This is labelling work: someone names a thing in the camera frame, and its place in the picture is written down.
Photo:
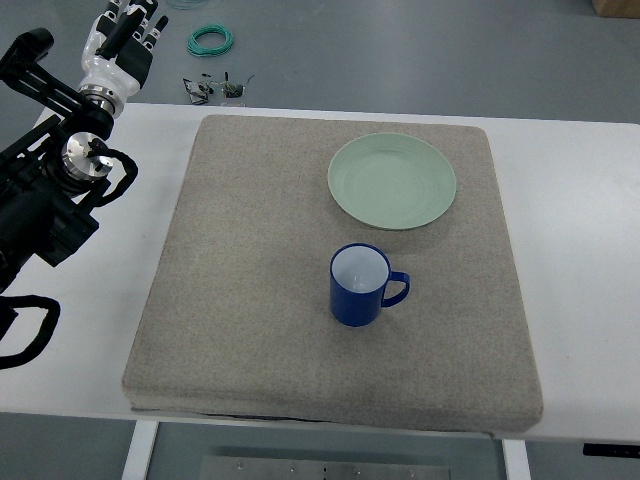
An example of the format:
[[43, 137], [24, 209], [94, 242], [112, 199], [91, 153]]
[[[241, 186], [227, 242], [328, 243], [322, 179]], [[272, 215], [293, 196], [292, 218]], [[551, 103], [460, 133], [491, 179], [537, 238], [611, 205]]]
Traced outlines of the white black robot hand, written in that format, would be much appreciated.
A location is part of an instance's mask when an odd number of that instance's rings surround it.
[[155, 18], [156, 1], [110, 1], [94, 21], [81, 65], [80, 87], [99, 86], [126, 100], [142, 89], [166, 16]]

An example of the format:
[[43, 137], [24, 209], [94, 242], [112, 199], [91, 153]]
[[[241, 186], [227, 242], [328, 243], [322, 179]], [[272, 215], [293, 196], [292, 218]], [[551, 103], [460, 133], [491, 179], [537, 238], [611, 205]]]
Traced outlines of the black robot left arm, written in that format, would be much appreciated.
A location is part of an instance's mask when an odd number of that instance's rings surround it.
[[1, 59], [11, 89], [52, 115], [1, 153], [1, 287], [32, 256], [59, 265], [98, 230], [94, 209], [120, 198], [138, 174], [133, 159], [110, 149], [115, 110], [68, 87], [40, 66], [53, 46], [37, 28], [19, 35]]

